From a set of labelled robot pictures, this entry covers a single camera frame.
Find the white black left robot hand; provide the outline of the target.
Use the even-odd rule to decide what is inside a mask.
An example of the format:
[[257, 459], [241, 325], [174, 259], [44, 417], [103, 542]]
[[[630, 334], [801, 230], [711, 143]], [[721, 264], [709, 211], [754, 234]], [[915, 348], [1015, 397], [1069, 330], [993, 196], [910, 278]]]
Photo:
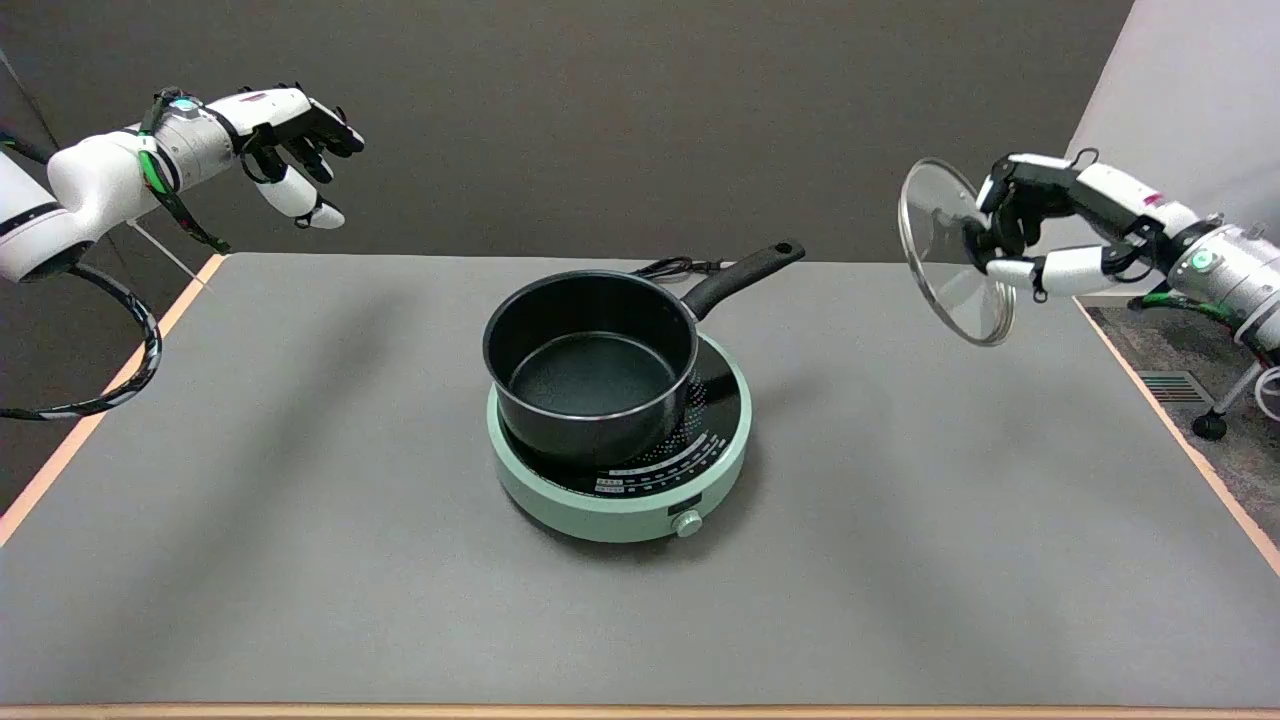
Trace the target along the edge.
[[351, 158], [366, 147], [339, 108], [298, 85], [250, 90], [205, 105], [224, 124], [243, 173], [260, 196], [301, 229], [333, 231], [346, 215], [316, 184], [334, 181], [326, 158]]

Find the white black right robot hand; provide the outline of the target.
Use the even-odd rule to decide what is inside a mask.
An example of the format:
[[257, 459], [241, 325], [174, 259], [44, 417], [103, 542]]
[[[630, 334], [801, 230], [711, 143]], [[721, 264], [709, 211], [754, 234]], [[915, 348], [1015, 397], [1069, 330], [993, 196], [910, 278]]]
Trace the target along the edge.
[[[1166, 252], [1204, 218], [1133, 176], [1093, 161], [1030, 152], [998, 159], [975, 201], [980, 219], [963, 223], [965, 252], [974, 268], [1002, 284], [1028, 290], [1038, 302], [1075, 297], [1126, 284], [1135, 263], [1149, 272], [1169, 268]], [[1078, 217], [1101, 245], [1028, 255], [1050, 219]]]

